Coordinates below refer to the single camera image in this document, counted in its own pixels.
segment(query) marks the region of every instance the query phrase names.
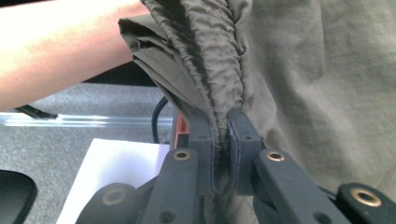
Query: forearm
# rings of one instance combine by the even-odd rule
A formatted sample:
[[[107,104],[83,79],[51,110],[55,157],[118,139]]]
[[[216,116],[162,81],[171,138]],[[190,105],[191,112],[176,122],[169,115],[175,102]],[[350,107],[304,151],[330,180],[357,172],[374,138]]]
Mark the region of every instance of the forearm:
[[[0,8],[0,111],[131,61],[118,19],[138,1],[50,1]]]

